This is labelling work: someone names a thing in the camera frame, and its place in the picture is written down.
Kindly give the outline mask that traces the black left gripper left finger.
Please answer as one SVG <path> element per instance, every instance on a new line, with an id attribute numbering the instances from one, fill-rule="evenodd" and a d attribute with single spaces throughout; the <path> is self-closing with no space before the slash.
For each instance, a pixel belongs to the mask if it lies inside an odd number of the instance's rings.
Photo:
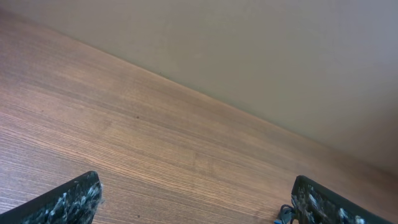
<path id="1" fill-rule="evenodd" d="M 1 224 L 91 224 L 102 201 L 95 171 L 86 172 L 1 214 Z"/>

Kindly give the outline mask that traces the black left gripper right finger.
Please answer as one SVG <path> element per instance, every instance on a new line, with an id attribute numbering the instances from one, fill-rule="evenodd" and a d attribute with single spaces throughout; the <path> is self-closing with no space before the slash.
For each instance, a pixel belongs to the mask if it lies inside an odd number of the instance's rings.
<path id="1" fill-rule="evenodd" d="M 296 177 L 291 192 L 290 220 L 300 224 L 389 224 L 304 175 Z"/>

